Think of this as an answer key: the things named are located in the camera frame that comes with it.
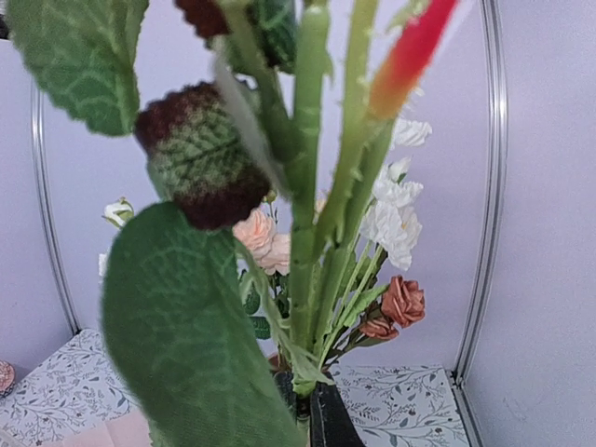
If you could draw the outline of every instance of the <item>artificial plant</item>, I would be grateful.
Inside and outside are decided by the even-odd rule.
[[[337,321],[361,308],[349,292],[340,293],[351,277],[360,223],[400,109],[457,0],[411,0],[397,11],[394,22],[403,31],[370,85],[379,0],[355,0],[339,160],[317,219],[330,2],[304,0],[300,17],[293,0],[174,3],[213,49],[214,79],[172,92],[142,112],[134,61],[148,0],[9,0],[7,19],[26,67],[54,105],[91,132],[133,133],[147,154],[148,175],[163,201],[136,214],[115,240],[102,326],[154,439],[175,447],[304,446],[243,301],[252,288],[259,294],[299,396],[330,381],[320,367]],[[293,75],[291,110],[279,72]],[[231,229],[272,186],[291,202],[286,318],[271,305],[266,274]],[[249,267],[241,280],[239,258]]]

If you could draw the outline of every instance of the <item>metal frame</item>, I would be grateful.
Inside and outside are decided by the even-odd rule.
[[[503,218],[508,154],[508,90],[498,0],[480,0],[480,3],[486,43],[490,113],[486,203],[474,288],[452,378],[455,401],[472,447],[481,447],[483,444],[467,395],[466,380],[478,347],[491,291]]]
[[[52,214],[52,205],[50,201],[46,146],[44,140],[44,97],[34,80],[32,80],[31,87],[31,131],[35,183],[37,186],[39,211],[44,226],[44,235],[46,237],[47,255],[49,256],[64,317],[70,326],[71,332],[73,335],[76,335],[81,331],[81,328],[78,323],[78,318],[76,317],[75,306],[68,288],[68,282],[66,281],[66,274],[60,253],[60,244],[56,235],[56,225],[54,224],[54,216]]]

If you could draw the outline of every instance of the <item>thorn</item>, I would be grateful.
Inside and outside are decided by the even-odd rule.
[[[358,169],[358,168],[353,168],[350,171],[350,174],[352,174],[352,177],[354,179],[356,179],[358,182],[362,182],[362,180],[364,180],[364,177],[362,176],[362,172],[360,172],[360,169]]]

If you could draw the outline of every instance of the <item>copper rose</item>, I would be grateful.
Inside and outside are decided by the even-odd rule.
[[[405,329],[425,317],[425,291],[418,288],[418,281],[393,277],[383,293],[381,311]]]

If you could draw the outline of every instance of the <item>green leaf with maroon edge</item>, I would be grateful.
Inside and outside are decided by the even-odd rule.
[[[176,0],[176,6],[184,11],[184,19],[195,27],[199,37],[208,39],[229,33],[217,0]]]
[[[213,230],[247,219],[270,190],[213,84],[152,102],[139,114],[135,135],[162,196],[172,197],[196,228]]]

